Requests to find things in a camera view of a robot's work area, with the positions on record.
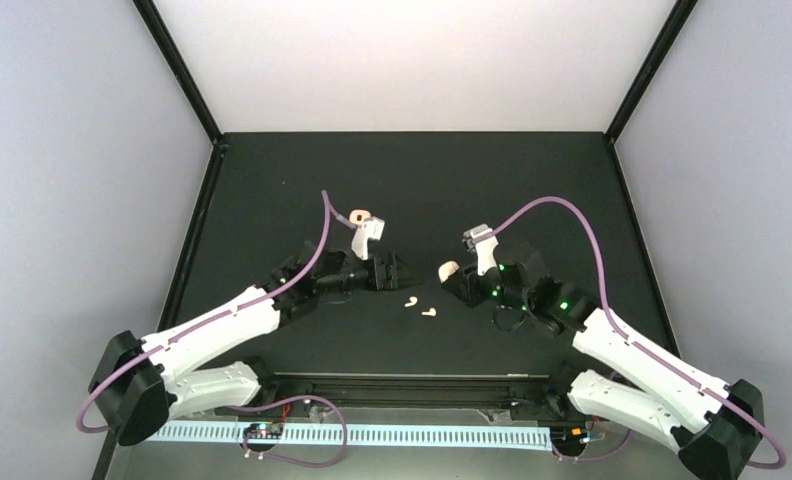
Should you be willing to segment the beige earbud charging case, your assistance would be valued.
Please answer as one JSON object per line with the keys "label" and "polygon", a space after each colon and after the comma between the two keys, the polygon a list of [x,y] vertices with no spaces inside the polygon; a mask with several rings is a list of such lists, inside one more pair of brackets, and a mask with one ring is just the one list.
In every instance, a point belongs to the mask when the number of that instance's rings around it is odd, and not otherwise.
{"label": "beige earbud charging case", "polygon": [[450,277],[456,274],[460,269],[460,265],[454,261],[449,260],[441,264],[437,269],[437,276],[439,282],[444,284]]}

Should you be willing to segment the small beige square case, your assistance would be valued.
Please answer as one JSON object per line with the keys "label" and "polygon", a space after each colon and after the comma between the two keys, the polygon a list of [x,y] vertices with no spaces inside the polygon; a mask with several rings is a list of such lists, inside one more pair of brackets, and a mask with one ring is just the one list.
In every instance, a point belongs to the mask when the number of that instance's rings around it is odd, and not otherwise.
{"label": "small beige square case", "polygon": [[360,225],[371,216],[372,214],[368,210],[355,209],[350,212],[348,219],[352,224]]}

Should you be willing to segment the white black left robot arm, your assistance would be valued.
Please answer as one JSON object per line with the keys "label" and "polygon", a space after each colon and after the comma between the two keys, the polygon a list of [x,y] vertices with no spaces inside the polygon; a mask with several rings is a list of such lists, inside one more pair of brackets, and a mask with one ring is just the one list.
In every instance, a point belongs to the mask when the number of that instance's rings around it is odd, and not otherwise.
{"label": "white black left robot arm", "polygon": [[315,311],[324,296],[397,291],[421,273],[392,252],[358,257],[349,249],[302,250],[218,307],[173,328],[107,343],[88,392],[120,446],[139,444],[168,421],[220,407],[243,407],[262,384],[247,361],[208,368],[243,343]]}

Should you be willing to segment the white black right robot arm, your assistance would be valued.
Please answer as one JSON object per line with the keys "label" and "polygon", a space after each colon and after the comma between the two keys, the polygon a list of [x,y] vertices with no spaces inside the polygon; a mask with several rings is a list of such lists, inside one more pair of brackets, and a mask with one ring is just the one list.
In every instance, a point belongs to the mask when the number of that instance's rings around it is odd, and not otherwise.
{"label": "white black right robot arm", "polygon": [[485,302],[546,326],[550,336],[608,366],[563,365],[541,392],[544,410],[565,419],[575,411],[621,424],[677,455],[698,479],[736,479],[763,438],[763,394],[696,369],[625,323],[572,282],[552,276],[526,242],[474,248],[474,262],[438,269],[443,289],[469,307]]}

